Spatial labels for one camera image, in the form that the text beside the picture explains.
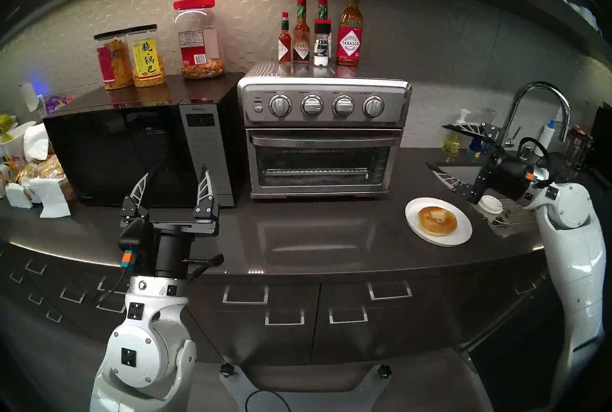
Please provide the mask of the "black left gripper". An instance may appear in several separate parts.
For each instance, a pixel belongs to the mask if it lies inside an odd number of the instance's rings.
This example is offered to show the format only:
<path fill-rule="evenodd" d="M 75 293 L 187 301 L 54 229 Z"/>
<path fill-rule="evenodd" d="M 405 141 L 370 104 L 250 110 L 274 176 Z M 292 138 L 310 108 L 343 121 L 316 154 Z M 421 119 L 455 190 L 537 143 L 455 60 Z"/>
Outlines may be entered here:
<path fill-rule="evenodd" d="M 149 221 L 149 211 L 141 205 L 148 175 L 143 175 L 124 198 L 120 225 L 128 225 L 136 219 Z M 152 251 L 143 262 L 145 276 L 196 279 L 208 269 L 220 266 L 220 254 L 208 259 L 192 258 L 190 254 L 196 238 L 212 238 L 219 234 L 219 203 L 206 165 L 201 166 L 193 217 L 197 222 L 191 224 L 152 223 Z"/>

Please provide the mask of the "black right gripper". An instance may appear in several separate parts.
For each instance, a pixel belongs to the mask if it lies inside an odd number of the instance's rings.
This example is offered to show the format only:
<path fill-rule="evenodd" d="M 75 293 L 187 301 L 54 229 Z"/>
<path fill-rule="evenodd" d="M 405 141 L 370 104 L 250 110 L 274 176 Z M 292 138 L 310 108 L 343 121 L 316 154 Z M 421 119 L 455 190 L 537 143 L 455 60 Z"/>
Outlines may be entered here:
<path fill-rule="evenodd" d="M 495 142 L 501 132 L 500 127 L 482 122 L 443 125 L 443 128 L 463 136 L 479 138 L 483 143 L 489 144 L 485 151 L 484 163 L 473 184 L 455 178 L 437 165 L 425 163 L 448 190 L 470 204 L 477 205 L 485 191 L 489 189 L 517 201 L 534 182 L 534 165 L 507 153 Z"/>

